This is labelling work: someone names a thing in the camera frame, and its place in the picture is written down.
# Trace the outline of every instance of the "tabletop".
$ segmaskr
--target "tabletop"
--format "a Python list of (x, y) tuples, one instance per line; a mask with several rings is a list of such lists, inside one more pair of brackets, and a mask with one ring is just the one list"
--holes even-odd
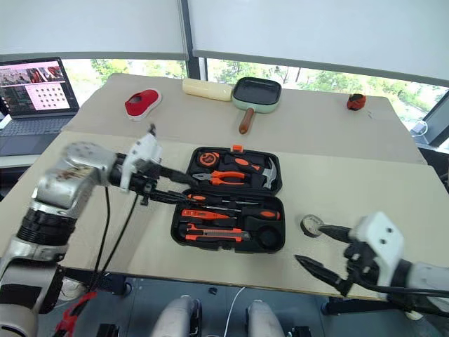
[[(126, 116), (124, 103), (147, 88), (157, 88), (162, 101), (136, 123)], [(283, 89), (276, 110), (256, 114), (251, 130), (241, 135), (245, 112), (231, 102), (187, 95), (179, 79), (113, 74), (65, 130), (135, 137), (151, 120), (162, 140), (426, 164), (387, 98), (369, 96), (358, 112), (346, 108), (347, 99), (341, 93)]]
[[(0, 203), (1, 250), (17, 232), (39, 177), (58, 160), (64, 146), (78, 140), (126, 153), (135, 138), (62, 132)], [(163, 165), (182, 171), (187, 168), (193, 150), (204, 145), (172, 140), (160, 143)], [(449, 218), (449, 195), (432, 167), (287, 152), (274, 154), (279, 158), (283, 176), (283, 188), (277, 197), (283, 202), (286, 217), (286, 244), (279, 252), (243, 254), (180, 246), (170, 236), (175, 207), (151, 202), (148, 207), (136, 207), (109, 270), (129, 275), (336, 295), (336, 290), (314, 279), (293, 255), (309, 256), (345, 276), (343, 251), (347, 245), (324, 236), (317, 239), (304, 236), (297, 227), (297, 219), (313, 213), (326, 223), (353, 227), (361, 217), (375, 211), (384, 211), (402, 231), (404, 258), (447, 265), (449, 227), (445, 224)], [(183, 191), (187, 186), (162, 178), (158, 188)], [(133, 193), (124, 194), (115, 187), (110, 191), (112, 223), (105, 255), (118, 236), (133, 199)], [(104, 192), (97, 187), (76, 224), (63, 265), (93, 268), (105, 218)], [(350, 296), (373, 298), (375, 294), (355, 286)]]

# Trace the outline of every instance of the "frying pan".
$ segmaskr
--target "frying pan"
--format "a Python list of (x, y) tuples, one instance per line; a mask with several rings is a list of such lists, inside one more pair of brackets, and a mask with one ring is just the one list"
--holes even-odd
[(239, 131), (247, 133), (254, 114), (268, 114), (276, 109), (281, 96), (281, 85), (269, 79), (243, 77), (239, 79), (232, 91), (232, 102), (241, 110), (246, 110)]

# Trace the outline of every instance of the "roller blind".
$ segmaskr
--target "roller blind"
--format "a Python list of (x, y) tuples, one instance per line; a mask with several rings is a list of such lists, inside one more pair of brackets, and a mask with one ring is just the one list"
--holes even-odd
[(449, 80), (447, 0), (189, 0), (194, 55), (236, 53)]
[(186, 54), (177, 0), (0, 0), (0, 13), (0, 54)]

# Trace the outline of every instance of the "black tool case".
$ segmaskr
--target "black tool case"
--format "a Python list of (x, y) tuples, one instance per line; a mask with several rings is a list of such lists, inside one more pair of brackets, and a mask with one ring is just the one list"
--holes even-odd
[[(204, 166), (200, 158), (208, 158), (209, 153), (217, 157), (215, 164)], [(247, 165), (237, 164), (235, 158), (244, 161), (250, 161), (253, 166), (259, 167), (259, 171)], [(262, 174), (264, 168), (270, 169), (271, 163), (276, 167), (276, 175), (270, 188), (264, 187), (266, 178)], [(218, 250), (234, 249), (239, 253), (274, 253), (281, 249), (285, 243), (286, 223), (283, 204), (281, 200), (274, 195), (282, 188), (281, 167), (277, 156), (267, 152), (258, 152), (243, 150), (241, 146), (234, 146), (232, 149), (223, 147), (199, 147), (195, 149), (187, 169), (187, 174), (195, 175), (198, 173), (212, 173), (213, 171), (238, 171), (244, 172), (246, 177), (241, 178), (221, 178), (224, 181), (232, 183), (243, 183), (242, 185), (212, 185), (209, 180), (199, 180), (198, 190), (186, 190), (183, 193), (187, 196), (196, 195), (196, 197), (213, 198), (208, 201), (186, 201), (184, 204), (178, 204), (173, 216), (171, 225), (172, 238), (181, 245), (195, 246), (202, 249)], [(257, 203), (254, 205), (240, 204), (242, 202)], [(237, 211), (224, 211), (217, 209), (207, 209), (202, 206), (215, 206), (226, 209), (238, 209)], [(259, 209), (270, 210), (273, 212), (264, 213), (261, 218)], [(185, 212), (189, 210), (219, 213), (230, 218), (205, 220), (202, 218), (187, 216)], [(247, 232), (239, 234), (241, 239), (227, 237), (228, 232), (221, 237), (204, 237), (204, 229)], [(199, 234), (195, 240), (192, 235)]]

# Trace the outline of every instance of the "laptop screen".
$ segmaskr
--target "laptop screen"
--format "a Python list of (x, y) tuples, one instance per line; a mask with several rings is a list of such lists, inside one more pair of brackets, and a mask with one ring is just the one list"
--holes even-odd
[(0, 96), (12, 117), (73, 114), (79, 108), (59, 58), (0, 63)]

